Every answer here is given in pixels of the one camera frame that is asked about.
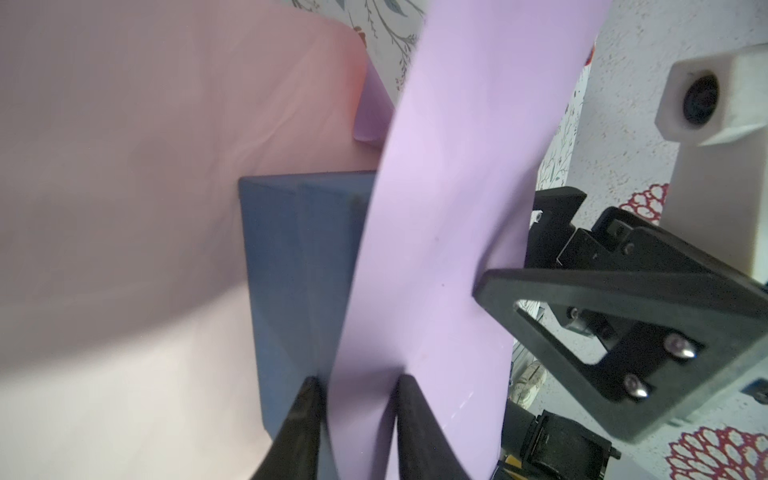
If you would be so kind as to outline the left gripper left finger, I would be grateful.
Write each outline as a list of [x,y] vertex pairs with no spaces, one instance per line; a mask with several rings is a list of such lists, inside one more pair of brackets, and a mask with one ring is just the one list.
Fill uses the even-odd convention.
[[317,377],[307,377],[251,479],[316,480],[325,418],[323,386]]

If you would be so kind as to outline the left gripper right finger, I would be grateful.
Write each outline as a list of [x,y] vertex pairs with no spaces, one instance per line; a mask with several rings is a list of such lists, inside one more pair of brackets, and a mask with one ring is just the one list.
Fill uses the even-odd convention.
[[400,478],[467,480],[414,376],[399,377],[395,406]]

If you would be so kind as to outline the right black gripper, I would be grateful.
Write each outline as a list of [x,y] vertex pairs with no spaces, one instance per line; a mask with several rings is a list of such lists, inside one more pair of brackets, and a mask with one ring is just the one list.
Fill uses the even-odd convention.
[[525,263],[479,279],[477,303],[612,437],[637,443],[731,393],[767,400],[767,250],[741,271],[587,194],[535,193]]

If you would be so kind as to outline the pink wrapping paper sheet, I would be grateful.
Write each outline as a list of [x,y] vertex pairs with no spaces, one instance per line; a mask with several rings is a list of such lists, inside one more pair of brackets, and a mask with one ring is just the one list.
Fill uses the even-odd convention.
[[372,172],[324,479],[391,479],[399,375],[473,479],[537,171],[609,5],[433,1],[397,104],[350,27],[277,1],[1,5],[1,475],[228,479],[267,452],[238,183]]

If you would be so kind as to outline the blue gift box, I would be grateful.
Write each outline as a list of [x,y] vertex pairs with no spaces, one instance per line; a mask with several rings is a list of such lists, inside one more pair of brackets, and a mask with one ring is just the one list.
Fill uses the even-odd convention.
[[238,183],[261,415],[276,436],[304,379],[330,380],[372,172],[243,177]]

